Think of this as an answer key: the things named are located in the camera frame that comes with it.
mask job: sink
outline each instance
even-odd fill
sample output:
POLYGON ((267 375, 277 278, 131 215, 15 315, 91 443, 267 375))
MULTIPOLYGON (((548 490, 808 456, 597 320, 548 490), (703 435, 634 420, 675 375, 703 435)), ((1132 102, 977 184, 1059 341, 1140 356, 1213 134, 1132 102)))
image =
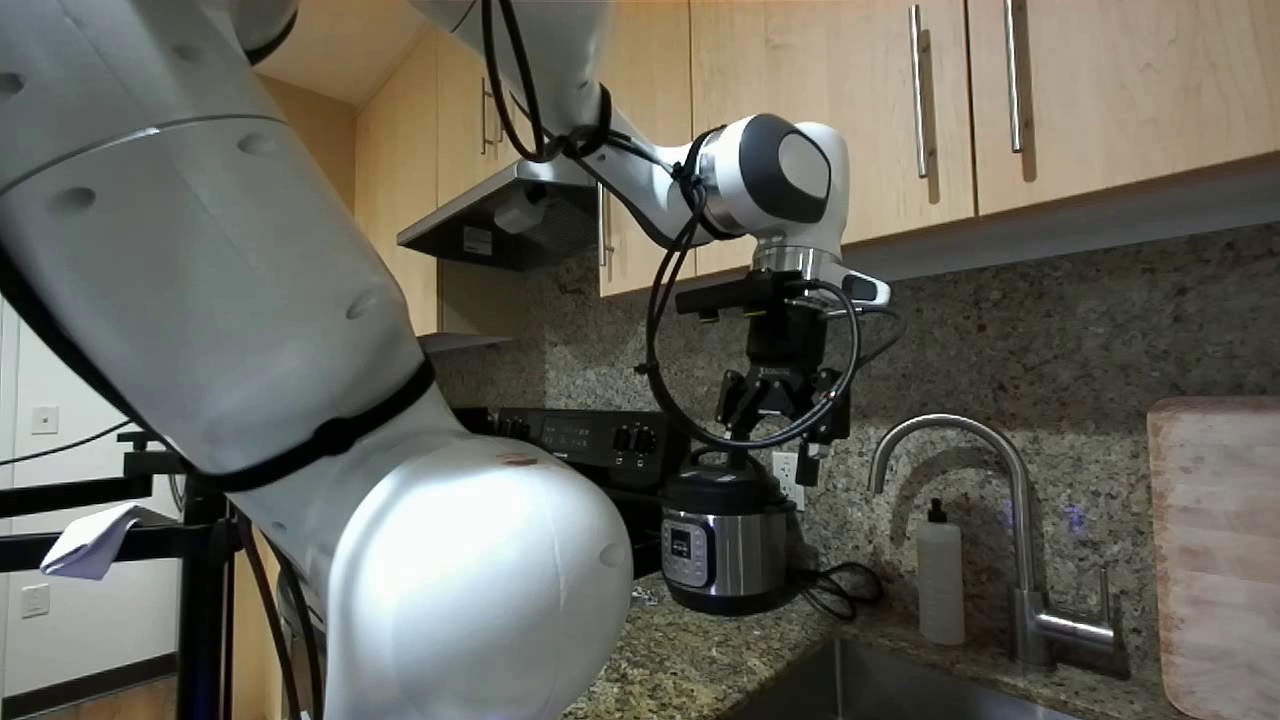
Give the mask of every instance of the sink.
POLYGON ((797 658, 759 690, 740 698, 730 720, 1070 720, 1000 687, 946 674, 903 655, 830 639, 797 658))

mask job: stainless steel range hood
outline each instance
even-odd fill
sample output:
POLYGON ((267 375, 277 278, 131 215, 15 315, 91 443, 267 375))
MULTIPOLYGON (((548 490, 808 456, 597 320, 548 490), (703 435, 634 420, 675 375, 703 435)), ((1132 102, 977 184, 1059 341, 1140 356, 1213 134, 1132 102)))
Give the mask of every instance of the stainless steel range hood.
POLYGON ((597 239, 597 184, 573 160, 514 160, 395 239, 439 259, 539 269, 597 239))

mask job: kitchen faucet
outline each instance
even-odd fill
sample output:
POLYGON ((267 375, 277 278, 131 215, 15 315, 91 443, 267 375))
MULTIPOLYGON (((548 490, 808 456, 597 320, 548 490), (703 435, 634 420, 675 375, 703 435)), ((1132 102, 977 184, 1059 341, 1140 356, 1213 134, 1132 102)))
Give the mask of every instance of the kitchen faucet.
POLYGON ((1085 622, 1070 614, 1056 614, 1045 609, 1045 591, 1036 584, 1032 561, 1032 485, 1028 463, 1010 446, 1005 433, 985 420, 954 410, 919 410, 886 428, 873 450, 873 490, 882 486, 893 446, 923 428, 950 428, 987 439, 1005 463, 1007 494, 1010 494, 1010 556, 1015 556, 1015 588, 1010 588, 1010 655, 1019 666, 1046 666, 1050 658, 1098 666, 1111 674, 1126 674, 1120 630, 1107 622, 1085 622))

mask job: white wall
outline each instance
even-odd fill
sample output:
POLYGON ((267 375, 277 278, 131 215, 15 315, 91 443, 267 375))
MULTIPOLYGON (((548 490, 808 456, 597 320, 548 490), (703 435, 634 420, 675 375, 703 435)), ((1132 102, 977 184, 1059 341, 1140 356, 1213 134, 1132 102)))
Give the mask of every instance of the white wall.
MULTIPOLYGON (((0 456, 40 450, 115 423, 118 410, 104 403, 81 375, 70 375, 6 305, 0 305, 0 456), (31 410, 60 410, 57 435, 31 433, 31 410)), ((31 458, 0 472, 2 486, 118 477, 122 443, 104 435, 89 446, 31 458)), ((153 509, 174 517, 167 486, 154 486, 153 509)), ((0 530, 57 530, 85 517, 44 511, 0 524, 0 530)), ((40 573, 12 573, 0 579, 0 697, 65 684, 104 666, 134 664, 174 653, 174 563, 115 563, 108 579, 50 579, 40 573), (48 614, 24 621, 20 594, 48 588, 48 614)))

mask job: soap dispenser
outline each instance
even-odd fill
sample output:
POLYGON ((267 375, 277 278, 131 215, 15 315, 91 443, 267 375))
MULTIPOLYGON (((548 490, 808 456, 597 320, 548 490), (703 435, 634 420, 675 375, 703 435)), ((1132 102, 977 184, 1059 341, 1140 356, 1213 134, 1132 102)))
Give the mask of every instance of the soap dispenser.
POLYGON ((940 499, 928 503, 928 524, 915 530, 919 634, 928 644, 962 644, 962 563, 958 528, 946 524, 940 499))

